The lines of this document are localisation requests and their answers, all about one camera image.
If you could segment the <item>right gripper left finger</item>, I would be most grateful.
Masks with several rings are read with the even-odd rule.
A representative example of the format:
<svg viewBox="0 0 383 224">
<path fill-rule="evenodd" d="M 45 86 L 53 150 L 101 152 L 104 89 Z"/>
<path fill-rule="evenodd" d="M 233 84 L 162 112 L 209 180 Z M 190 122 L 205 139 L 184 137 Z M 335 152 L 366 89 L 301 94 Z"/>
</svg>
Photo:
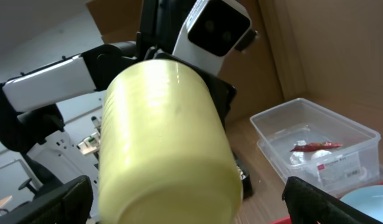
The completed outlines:
<svg viewBox="0 0 383 224">
<path fill-rule="evenodd" d="M 0 224 L 83 224 L 92 203 L 92 183 L 81 175 L 1 216 Z"/>
</svg>

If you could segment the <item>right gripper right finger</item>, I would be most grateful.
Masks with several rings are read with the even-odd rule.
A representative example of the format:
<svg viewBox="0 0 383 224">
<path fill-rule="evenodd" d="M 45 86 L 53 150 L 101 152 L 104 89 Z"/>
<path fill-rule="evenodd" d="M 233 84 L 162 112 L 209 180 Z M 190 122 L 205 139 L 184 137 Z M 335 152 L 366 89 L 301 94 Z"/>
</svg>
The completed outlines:
<svg viewBox="0 0 383 224">
<path fill-rule="evenodd" d="M 292 224 L 380 224 L 304 180 L 291 176 L 282 194 Z"/>
</svg>

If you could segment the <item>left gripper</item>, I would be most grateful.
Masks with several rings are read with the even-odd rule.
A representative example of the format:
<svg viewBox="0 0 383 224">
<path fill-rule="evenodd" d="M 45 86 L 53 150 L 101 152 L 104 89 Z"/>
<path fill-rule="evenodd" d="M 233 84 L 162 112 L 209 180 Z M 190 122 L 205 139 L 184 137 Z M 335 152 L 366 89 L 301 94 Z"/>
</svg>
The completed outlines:
<svg viewBox="0 0 383 224">
<path fill-rule="evenodd" d="M 217 77 L 224 59 L 197 46 L 188 38 L 188 29 L 202 15 L 207 3 L 143 1 L 136 35 L 136 54 L 141 60 L 173 60 L 192 68 L 205 81 L 224 124 L 237 90 Z"/>
</svg>

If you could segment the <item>red snack wrapper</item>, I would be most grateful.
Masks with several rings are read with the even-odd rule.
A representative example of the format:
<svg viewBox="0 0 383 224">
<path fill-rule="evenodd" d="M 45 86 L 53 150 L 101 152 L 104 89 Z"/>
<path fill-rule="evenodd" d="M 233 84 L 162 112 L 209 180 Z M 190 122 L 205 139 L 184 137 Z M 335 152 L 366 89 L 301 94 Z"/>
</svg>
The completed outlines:
<svg viewBox="0 0 383 224">
<path fill-rule="evenodd" d="M 327 150 L 327 149 L 336 149 L 339 147 L 342 147 L 343 145 L 341 143 L 335 143 L 335 142 L 312 142 L 305 145 L 297 145 L 295 146 L 291 152 L 315 152 L 320 150 Z"/>
</svg>

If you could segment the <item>yellow plastic cup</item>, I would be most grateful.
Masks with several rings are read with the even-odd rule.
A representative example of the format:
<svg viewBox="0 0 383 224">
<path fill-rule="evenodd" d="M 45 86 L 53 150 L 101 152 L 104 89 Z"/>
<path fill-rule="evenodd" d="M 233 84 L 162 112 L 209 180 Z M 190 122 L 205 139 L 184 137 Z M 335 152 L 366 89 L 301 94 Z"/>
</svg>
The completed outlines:
<svg viewBox="0 0 383 224">
<path fill-rule="evenodd" d="M 203 79 L 172 60 L 122 71 L 103 104 L 102 223 L 232 223 L 243 190 Z"/>
</svg>

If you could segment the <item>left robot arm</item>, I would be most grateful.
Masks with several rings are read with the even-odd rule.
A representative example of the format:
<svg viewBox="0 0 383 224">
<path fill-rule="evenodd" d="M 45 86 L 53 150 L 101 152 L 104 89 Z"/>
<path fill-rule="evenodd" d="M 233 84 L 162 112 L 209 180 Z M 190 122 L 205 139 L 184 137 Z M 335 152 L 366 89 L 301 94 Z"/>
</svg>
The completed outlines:
<svg viewBox="0 0 383 224">
<path fill-rule="evenodd" d="M 0 83 L 0 143 L 14 152 L 64 131 L 57 103 L 105 91 L 103 140 L 161 136 L 193 111 L 219 124 L 235 88 L 218 78 L 252 29 L 237 1 L 144 1 L 135 41 L 103 44 Z"/>
</svg>

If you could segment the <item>clear plastic waste bin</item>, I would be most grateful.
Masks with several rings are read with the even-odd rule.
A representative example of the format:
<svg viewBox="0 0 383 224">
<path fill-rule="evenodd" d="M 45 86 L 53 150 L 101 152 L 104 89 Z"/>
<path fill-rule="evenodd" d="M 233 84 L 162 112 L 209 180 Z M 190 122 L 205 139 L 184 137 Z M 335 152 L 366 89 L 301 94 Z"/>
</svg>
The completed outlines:
<svg viewBox="0 0 383 224">
<path fill-rule="evenodd" d="M 282 181 L 291 176 L 333 195 L 383 181 L 381 135 L 304 98 L 253 115 L 257 146 Z"/>
</svg>

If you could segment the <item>black plastic tray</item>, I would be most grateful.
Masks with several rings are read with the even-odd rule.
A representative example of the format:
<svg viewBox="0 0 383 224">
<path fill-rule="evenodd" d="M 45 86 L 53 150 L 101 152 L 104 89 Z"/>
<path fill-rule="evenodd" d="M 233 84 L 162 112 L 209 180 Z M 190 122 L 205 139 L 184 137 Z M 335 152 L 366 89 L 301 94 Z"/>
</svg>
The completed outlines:
<svg viewBox="0 0 383 224">
<path fill-rule="evenodd" d="M 253 187 L 250 179 L 250 172 L 245 166 L 245 164 L 240 160 L 240 158 L 236 155 L 235 152 L 232 153 L 237 164 L 237 168 L 239 171 L 239 176 L 243 185 L 243 198 L 249 198 L 253 195 Z"/>
</svg>

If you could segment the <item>light blue plate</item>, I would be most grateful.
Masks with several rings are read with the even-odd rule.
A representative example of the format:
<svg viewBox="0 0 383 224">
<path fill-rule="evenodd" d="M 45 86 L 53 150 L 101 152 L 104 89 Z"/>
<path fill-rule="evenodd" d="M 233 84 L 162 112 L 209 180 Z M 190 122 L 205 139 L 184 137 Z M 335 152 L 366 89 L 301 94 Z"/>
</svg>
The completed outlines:
<svg viewBox="0 0 383 224">
<path fill-rule="evenodd" d="M 340 201 L 383 223 L 383 185 L 353 190 Z"/>
</svg>

